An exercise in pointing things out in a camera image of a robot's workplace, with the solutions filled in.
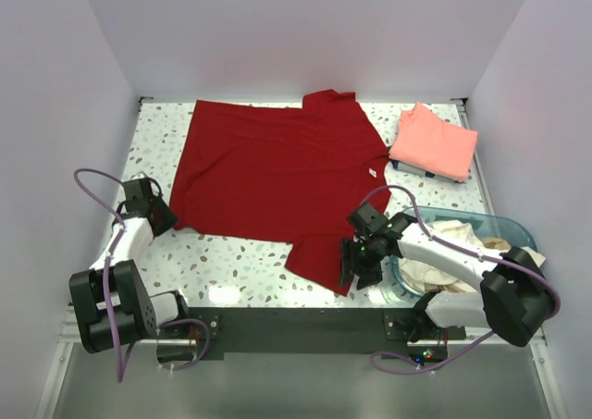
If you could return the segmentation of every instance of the red t-shirt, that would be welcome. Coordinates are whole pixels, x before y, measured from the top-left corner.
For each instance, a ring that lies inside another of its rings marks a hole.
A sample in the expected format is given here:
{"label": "red t-shirt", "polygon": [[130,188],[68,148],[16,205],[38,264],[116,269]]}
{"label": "red t-shirt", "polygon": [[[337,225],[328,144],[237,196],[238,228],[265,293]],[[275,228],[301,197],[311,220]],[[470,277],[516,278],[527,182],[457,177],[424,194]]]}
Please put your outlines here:
{"label": "red t-shirt", "polygon": [[[311,93],[302,109],[198,101],[170,208],[176,229],[292,243],[291,272],[345,295],[347,216],[386,184],[388,160],[352,92]],[[384,211],[388,200],[382,192],[371,202]]]}

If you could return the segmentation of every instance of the cable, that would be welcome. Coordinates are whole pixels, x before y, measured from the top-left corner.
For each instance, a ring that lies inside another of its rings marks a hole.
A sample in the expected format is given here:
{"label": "cable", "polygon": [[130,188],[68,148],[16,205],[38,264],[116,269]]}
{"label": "cable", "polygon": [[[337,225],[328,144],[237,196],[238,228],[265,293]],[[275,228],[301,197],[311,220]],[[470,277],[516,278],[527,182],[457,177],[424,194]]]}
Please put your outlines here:
{"label": "cable", "polygon": [[195,364],[197,364],[198,362],[200,362],[202,360],[205,353],[207,352],[207,349],[210,346],[210,330],[207,327],[207,325],[199,319],[171,320],[170,322],[165,322],[160,327],[167,328],[167,327],[175,327],[177,325],[185,325],[185,324],[194,324],[196,327],[202,327],[205,330],[205,344],[203,345],[203,348],[200,351],[200,353],[194,355],[194,357],[191,361],[186,362],[185,364],[181,364],[179,366],[176,366],[173,364],[169,365],[168,367],[163,366],[163,368],[166,368],[169,371],[178,371],[178,370],[185,370],[187,368],[191,368],[192,366],[194,366]]}
{"label": "cable", "polygon": [[[98,204],[100,204],[104,209],[106,209],[109,213],[111,213],[115,217],[115,219],[117,220],[117,222],[119,224],[117,235],[115,236],[115,238],[113,239],[113,241],[109,245],[109,248],[107,250],[107,254],[105,255],[105,267],[103,268],[103,297],[105,299],[105,306],[106,306],[106,311],[107,311],[107,319],[109,321],[109,328],[111,329],[113,348],[114,348],[115,354],[116,354],[117,382],[121,382],[123,380],[123,375],[126,371],[126,367],[128,366],[128,360],[130,359],[131,350],[133,349],[135,342],[132,342],[128,346],[128,348],[126,349],[125,355],[122,356],[121,355],[121,340],[119,338],[119,331],[117,330],[117,323],[115,321],[115,311],[113,309],[113,303],[111,302],[111,289],[109,288],[109,268],[111,267],[111,258],[113,257],[113,253],[115,252],[117,244],[119,243],[119,241],[123,237],[123,233],[125,232],[126,227],[125,227],[125,222],[123,220],[123,217],[121,217],[121,215],[115,209],[113,209],[107,202],[105,202],[100,197],[98,197],[96,194],[94,194],[91,190],[89,190],[84,185],[84,183],[82,183],[82,181],[79,178],[79,175],[81,172],[90,172],[93,174],[97,174],[99,176],[107,177],[108,179],[111,179],[112,181],[114,181],[115,183],[117,183],[120,186],[123,186],[123,183],[121,180],[111,176],[110,174],[107,174],[106,172],[103,172],[103,171],[99,171],[97,169],[82,167],[82,168],[74,171],[74,181],[76,181],[76,184],[89,197],[91,197]],[[158,183],[156,183],[156,187],[158,188],[159,194],[162,195],[162,190],[160,189],[160,186],[158,186]],[[200,354],[192,361],[190,361],[186,364],[180,365],[178,367],[172,367],[172,365],[171,365],[171,369],[173,369],[174,371],[183,370],[185,368],[189,368],[189,367],[197,364],[197,362],[199,362],[202,359],[202,357],[204,357],[205,352],[207,351],[208,346],[210,344],[210,331],[207,328],[207,325],[204,322],[202,322],[201,320],[197,320],[197,319],[174,320],[174,321],[164,323],[162,325],[162,327],[172,327],[175,325],[181,325],[181,324],[187,324],[187,323],[192,323],[192,324],[195,324],[196,326],[202,326],[205,329],[205,344],[202,348],[202,352],[200,352]]]}
{"label": "cable", "polygon": [[[535,273],[534,271],[526,268],[525,266],[521,266],[518,264],[515,264],[514,262],[510,262],[508,260],[504,260],[504,259],[500,259],[498,257],[492,257],[489,255],[483,255],[482,253],[476,253],[472,250],[469,250],[467,248],[463,248],[462,246],[456,245],[452,242],[449,242],[445,239],[442,239],[441,237],[438,237],[436,235],[434,235],[429,228],[427,227],[426,223],[424,222],[423,218],[421,217],[421,214],[419,212],[419,207],[417,206],[417,202],[415,200],[415,196],[413,195],[413,193],[411,191],[409,191],[407,188],[400,186],[400,185],[384,185],[384,186],[380,186],[378,188],[376,188],[373,191],[370,191],[368,193],[368,195],[366,195],[364,197],[364,199],[362,200],[361,204],[364,204],[368,201],[368,199],[370,199],[373,195],[375,195],[377,192],[383,191],[383,190],[387,190],[387,189],[394,189],[394,190],[400,190],[403,191],[407,194],[407,196],[409,197],[409,199],[411,200],[411,204],[413,206],[413,211],[415,212],[415,217],[417,218],[417,223],[419,224],[421,230],[427,235],[428,238],[430,238],[431,240],[435,240],[438,243],[447,246],[453,250],[459,251],[461,253],[465,253],[467,255],[470,255],[471,257],[475,257],[481,261],[483,260],[487,260],[489,262],[493,262],[496,264],[500,264],[500,265],[505,265],[508,266],[510,268],[513,268],[517,271],[520,271],[526,275],[528,275],[529,277],[533,278],[534,280],[536,280],[537,282],[539,282],[541,285],[543,285],[545,287],[545,289],[549,292],[549,294],[551,295],[553,301],[554,301],[554,309],[551,312],[549,319],[553,316],[555,316],[559,310],[561,309],[561,297],[559,295],[559,293],[547,282],[546,279],[544,279],[543,277],[541,277],[540,275],[538,275],[537,273]],[[398,359],[403,360],[404,362],[407,362],[408,364],[412,364],[412,365],[416,365],[416,362],[414,362],[413,360],[411,360],[408,356],[404,356],[402,354],[399,354],[397,352],[392,352],[392,351],[376,351],[373,352],[372,354],[370,354],[370,364],[372,366],[374,366],[374,368],[378,371],[382,371],[384,373],[389,373],[392,375],[401,375],[401,376],[412,376],[412,375],[421,375],[423,373],[427,373],[430,371],[435,371],[438,370],[439,368],[442,368],[443,366],[449,364],[452,361],[455,361],[456,359],[458,359],[459,357],[463,356],[464,354],[466,354],[467,352],[469,352],[470,350],[472,350],[474,347],[476,347],[477,345],[479,345],[481,342],[489,339],[491,336],[494,335],[493,331],[489,331],[488,333],[486,333],[485,335],[481,336],[480,338],[476,339],[475,341],[473,341],[471,344],[467,345],[466,347],[464,347],[462,350],[460,350],[459,352],[457,352],[456,354],[453,354],[451,357],[449,357],[448,359],[443,360],[442,362],[439,362],[437,364],[434,364],[432,366],[429,367],[418,367],[414,370],[396,370],[396,369],[391,369],[391,368],[387,368],[385,366],[380,366],[379,364],[377,364],[375,362],[375,358],[378,356],[388,356],[388,357],[396,357]],[[445,343],[448,343],[448,335],[445,338]]]}

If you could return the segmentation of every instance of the metal frame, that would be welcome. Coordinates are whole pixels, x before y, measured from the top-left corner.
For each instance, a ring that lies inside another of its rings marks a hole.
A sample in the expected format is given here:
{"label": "metal frame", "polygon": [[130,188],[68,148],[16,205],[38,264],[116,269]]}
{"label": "metal frame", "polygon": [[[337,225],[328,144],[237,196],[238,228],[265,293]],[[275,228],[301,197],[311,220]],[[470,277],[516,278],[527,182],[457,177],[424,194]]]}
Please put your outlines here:
{"label": "metal frame", "polygon": [[[462,125],[470,129],[468,117],[464,108],[464,103],[460,100],[452,101],[456,104],[459,116],[461,118]],[[482,174],[483,168],[479,161],[477,153],[475,153],[475,176],[478,181],[479,190],[483,197],[483,203],[486,208],[486,212],[491,215],[495,215],[493,205],[487,189],[487,184]],[[384,309],[375,309],[381,313],[388,311]],[[320,314],[327,310],[316,310]],[[466,328],[466,339],[454,340],[454,344],[469,344],[475,339],[481,337],[487,331],[483,328]],[[51,419],[54,417],[56,410],[57,401],[64,383],[66,371],[70,362],[72,349],[75,343],[80,343],[80,334],[78,331],[78,325],[73,309],[70,307],[67,311],[66,320],[62,324],[59,339],[55,348],[54,358],[51,363],[45,386],[43,388],[43,394],[37,408],[35,419]],[[142,340],[141,344],[186,344],[186,339],[148,339]],[[436,340],[419,340],[414,345],[416,346],[434,346],[437,343]],[[500,345],[505,344],[505,340],[500,339],[498,336],[493,336],[487,341],[483,342],[482,345]],[[530,350],[533,354],[535,361],[536,371],[538,378],[545,396],[545,400],[548,405],[550,416],[552,419],[563,419],[567,418],[567,411],[565,404],[559,391],[559,385],[557,379],[553,373],[549,353],[547,348],[547,342],[545,340],[544,331],[541,328],[539,332],[532,338],[529,344]]]}

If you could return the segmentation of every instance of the transparent plastic bin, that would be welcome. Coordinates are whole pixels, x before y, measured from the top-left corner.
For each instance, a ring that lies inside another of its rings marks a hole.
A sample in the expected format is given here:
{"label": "transparent plastic bin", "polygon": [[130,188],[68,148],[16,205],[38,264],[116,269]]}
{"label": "transparent plastic bin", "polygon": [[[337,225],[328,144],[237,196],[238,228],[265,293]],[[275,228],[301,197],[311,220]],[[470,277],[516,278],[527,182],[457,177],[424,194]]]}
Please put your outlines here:
{"label": "transparent plastic bin", "polygon": [[[407,208],[403,212],[415,216],[412,207]],[[525,227],[510,218],[467,213],[453,209],[433,208],[430,206],[420,206],[419,213],[428,224],[441,220],[460,220],[463,223],[470,223],[473,226],[475,235],[479,239],[497,237],[506,240],[511,246],[529,246],[537,251],[537,244],[533,236],[531,236]],[[407,285],[399,269],[399,257],[391,256],[389,266],[395,280],[395,285],[390,290],[395,293],[397,299],[412,302],[413,299],[416,300],[424,294]]]}

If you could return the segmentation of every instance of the speckled white table surface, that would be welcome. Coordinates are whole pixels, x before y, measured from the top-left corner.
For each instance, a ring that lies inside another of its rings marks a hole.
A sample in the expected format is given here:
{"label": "speckled white table surface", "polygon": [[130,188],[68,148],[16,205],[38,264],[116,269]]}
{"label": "speckled white table surface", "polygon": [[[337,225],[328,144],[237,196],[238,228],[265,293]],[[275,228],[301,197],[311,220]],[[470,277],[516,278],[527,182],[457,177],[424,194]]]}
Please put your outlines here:
{"label": "speckled white table surface", "polygon": [[[299,103],[252,103],[268,107],[300,107]],[[401,111],[413,104],[362,103],[364,112],[385,144],[396,136]],[[168,202],[177,164],[185,143],[195,103],[144,103],[139,115],[128,161],[127,180],[144,172],[156,179]],[[429,105],[438,116],[461,126],[456,105]],[[395,170],[387,164],[387,183],[402,184],[416,195],[417,202],[462,211],[484,213],[476,177],[466,183],[445,183]],[[123,200],[123,192],[117,201]],[[387,213],[409,206],[401,192],[391,194]],[[293,275],[284,268],[291,246],[286,243],[210,236],[192,229],[170,230],[154,240],[138,267],[148,292],[181,290],[189,306],[232,307],[386,307],[413,303],[383,262],[384,279],[372,288],[346,296]]]}

